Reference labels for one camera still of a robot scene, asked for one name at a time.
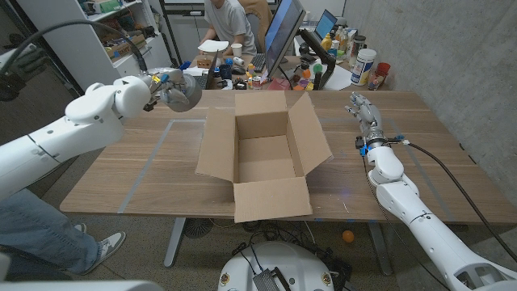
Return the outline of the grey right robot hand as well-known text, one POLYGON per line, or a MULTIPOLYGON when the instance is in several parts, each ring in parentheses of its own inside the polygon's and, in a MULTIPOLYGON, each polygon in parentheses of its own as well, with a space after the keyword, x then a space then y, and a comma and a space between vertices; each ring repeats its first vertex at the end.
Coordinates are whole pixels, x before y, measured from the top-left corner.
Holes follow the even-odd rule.
POLYGON ((384 146, 387 138, 384 135, 379 109, 359 92, 353 91, 350 101, 352 106, 346 106, 345 110, 359 121, 365 145, 371 148, 384 146))

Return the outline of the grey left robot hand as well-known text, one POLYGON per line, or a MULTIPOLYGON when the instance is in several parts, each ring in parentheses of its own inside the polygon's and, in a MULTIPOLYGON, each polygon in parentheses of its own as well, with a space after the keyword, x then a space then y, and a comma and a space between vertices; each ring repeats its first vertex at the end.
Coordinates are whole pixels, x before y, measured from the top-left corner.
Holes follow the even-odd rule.
POLYGON ((201 99, 201 88, 195 78, 180 69, 154 68, 148 74, 151 77, 149 104, 160 100, 175 112, 186 112, 201 99))

